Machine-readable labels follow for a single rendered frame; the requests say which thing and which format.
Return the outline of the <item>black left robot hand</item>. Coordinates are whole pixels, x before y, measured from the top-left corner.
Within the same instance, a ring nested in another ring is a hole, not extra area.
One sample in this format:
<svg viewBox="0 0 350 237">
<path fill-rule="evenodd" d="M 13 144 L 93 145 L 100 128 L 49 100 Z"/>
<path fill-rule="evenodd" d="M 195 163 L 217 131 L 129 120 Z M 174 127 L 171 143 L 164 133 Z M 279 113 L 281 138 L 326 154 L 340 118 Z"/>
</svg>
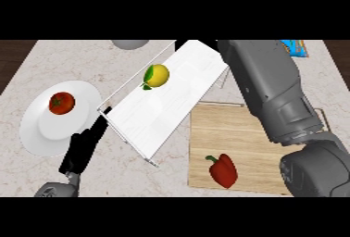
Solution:
<svg viewBox="0 0 350 237">
<path fill-rule="evenodd" d="M 99 116 L 92 127 L 81 133 L 74 133 L 71 135 L 69 146 L 59 167 L 59 172 L 62 174 L 69 172 L 81 174 L 84 172 L 106 127 L 106 119 L 103 116 Z"/>
</svg>

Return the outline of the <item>white tray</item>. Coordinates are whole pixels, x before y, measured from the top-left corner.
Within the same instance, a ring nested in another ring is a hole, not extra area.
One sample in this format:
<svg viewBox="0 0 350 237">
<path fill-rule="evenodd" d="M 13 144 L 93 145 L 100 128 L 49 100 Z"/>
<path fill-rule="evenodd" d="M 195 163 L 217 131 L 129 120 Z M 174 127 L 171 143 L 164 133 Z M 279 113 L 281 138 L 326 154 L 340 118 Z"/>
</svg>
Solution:
<svg viewBox="0 0 350 237">
<path fill-rule="evenodd" d="M 229 72 L 219 52 L 198 40 L 168 44 L 146 63 L 155 64 L 170 70 L 165 84 L 145 90 L 146 70 L 140 69 L 102 102 L 112 108 L 103 114 L 108 125 L 145 160 L 152 159 L 210 88 L 223 86 Z"/>
</svg>

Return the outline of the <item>yellow lemon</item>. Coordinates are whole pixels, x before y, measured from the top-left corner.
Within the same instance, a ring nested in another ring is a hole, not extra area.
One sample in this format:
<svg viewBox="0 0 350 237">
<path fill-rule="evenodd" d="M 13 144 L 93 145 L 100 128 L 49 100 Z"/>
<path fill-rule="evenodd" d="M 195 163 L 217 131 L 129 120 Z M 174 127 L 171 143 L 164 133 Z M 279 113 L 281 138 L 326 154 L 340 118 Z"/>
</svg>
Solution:
<svg viewBox="0 0 350 237">
<path fill-rule="evenodd" d="M 162 64 L 151 65 L 146 69 L 143 80 L 142 80 L 142 89 L 152 90 L 160 87 L 170 78 L 170 70 Z"/>
</svg>

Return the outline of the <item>white plate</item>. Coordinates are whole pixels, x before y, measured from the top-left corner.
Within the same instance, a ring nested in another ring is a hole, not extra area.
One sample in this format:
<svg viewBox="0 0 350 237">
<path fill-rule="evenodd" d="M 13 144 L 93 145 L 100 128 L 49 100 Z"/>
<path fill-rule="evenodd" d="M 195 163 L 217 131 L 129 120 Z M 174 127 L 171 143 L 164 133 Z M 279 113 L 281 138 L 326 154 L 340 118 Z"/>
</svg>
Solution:
<svg viewBox="0 0 350 237">
<path fill-rule="evenodd" d="M 55 93 L 74 96 L 75 105 L 64 115 L 49 111 L 49 99 Z M 49 87 L 33 100 L 21 121 L 19 138 L 35 156 L 59 156 L 66 152 L 74 133 L 89 129 L 99 117 L 102 95 L 87 81 L 64 81 Z"/>
</svg>

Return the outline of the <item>red tomato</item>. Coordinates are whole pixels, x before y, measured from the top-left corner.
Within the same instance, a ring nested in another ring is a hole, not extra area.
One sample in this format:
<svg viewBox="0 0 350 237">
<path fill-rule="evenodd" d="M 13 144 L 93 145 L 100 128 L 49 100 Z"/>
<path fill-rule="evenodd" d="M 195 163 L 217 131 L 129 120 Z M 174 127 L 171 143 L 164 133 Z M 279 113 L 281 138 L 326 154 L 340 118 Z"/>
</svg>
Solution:
<svg viewBox="0 0 350 237">
<path fill-rule="evenodd" d="M 49 100 L 49 111 L 55 115 L 66 114 L 75 105 L 75 98 L 66 92 L 58 92 L 52 95 Z"/>
</svg>

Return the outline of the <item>red bell pepper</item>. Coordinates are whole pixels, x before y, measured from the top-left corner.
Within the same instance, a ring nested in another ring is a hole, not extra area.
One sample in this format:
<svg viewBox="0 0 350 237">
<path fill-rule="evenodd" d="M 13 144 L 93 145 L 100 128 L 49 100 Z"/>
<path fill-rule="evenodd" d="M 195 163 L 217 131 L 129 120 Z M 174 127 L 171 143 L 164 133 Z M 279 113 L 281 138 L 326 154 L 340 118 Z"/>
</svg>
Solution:
<svg viewBox="0 0 350 237">
<path fill-rule="evenodd" d="M 213 162 L 210 167 L 210 174 L 213 180 L 226 188 L 232 187 L 238 180 L 238 171 L 232 163 L 230 157 L 222 154 L 219 158 L 205 156 L 205 159 Z"/>
</svg>

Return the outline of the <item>wooden cutting board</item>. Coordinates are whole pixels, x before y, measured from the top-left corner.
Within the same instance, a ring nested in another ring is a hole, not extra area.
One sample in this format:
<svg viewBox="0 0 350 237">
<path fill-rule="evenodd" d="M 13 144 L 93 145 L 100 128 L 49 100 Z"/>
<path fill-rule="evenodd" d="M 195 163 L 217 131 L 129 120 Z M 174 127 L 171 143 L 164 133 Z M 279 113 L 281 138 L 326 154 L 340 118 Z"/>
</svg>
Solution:
<svg viewBox="0 0 350 237">
<path fill-rule="evenodd" d="M 232 191 L 291 195 L 279 170 L 281 158 L 304 145 L 272 143 L 258 119 L 241 104 L 199 102 L 191 113 L 189 185 L 223 190 L 211 178 L 205 156 L 230 157 L 238 180 Z"/>
</svg>

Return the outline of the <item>grey round bowl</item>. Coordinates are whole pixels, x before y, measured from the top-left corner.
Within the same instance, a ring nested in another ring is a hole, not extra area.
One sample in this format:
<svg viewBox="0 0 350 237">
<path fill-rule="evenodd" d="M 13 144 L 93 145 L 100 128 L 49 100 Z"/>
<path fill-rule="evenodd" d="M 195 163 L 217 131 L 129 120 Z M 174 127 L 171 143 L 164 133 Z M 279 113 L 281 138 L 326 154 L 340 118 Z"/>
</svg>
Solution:
<svg viewBox="0 0 350 237">
<path fill-rule="evenodd" d="M 134 50 L 149 43 L 148 40 L 114 40 L 114 46 L 123 50 Z"/>
</svg>

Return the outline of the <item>blue packet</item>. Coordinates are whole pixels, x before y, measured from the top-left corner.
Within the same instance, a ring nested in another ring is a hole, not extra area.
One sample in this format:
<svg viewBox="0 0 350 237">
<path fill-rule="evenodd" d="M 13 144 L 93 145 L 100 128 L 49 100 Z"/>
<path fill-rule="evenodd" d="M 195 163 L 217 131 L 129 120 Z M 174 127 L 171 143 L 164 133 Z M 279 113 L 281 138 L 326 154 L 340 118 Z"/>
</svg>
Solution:
<svg viewBox="0 0 350 237">
<path fill-rule="evenodd" d="M 309 57 L 303 40 L 282 40 L 281 43 L 291 56 Z"/>
</svg>

